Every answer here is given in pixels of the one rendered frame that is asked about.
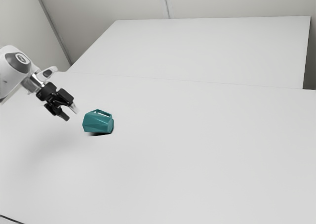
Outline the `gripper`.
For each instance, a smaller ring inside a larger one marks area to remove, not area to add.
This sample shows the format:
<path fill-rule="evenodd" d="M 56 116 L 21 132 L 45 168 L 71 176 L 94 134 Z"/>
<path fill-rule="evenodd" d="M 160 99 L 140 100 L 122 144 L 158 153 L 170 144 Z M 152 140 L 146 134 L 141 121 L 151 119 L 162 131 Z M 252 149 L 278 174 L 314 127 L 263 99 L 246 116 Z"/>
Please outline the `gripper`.
<path fill-rule="evenodd" d="M 79 109 L 74 103 L 74 97 L 65 89 L 61 88 L 57 91 L 57 87 L 49 82 L 45 84 L 37 93 L 36 97 L 44 102 L 45 108 L 53 115 L 68 121 L 70 117 L 63 112 L 61 102 L 68 106 L 75 114 L 79 113 Z"/>

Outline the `teal faceted mug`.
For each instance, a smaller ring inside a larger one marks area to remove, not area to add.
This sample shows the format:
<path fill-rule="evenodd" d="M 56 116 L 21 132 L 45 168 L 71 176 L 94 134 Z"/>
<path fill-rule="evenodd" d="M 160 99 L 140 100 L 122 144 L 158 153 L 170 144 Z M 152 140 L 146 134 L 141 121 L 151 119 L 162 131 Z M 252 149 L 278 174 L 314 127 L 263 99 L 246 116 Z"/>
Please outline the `teal faceted mug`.
<path fill-rule="evenodd" d="M 113 116 L 103 110 L 95 109 L 84 115 L 82 127 L 86 133 L 111 134 L 114 130 Z"/>

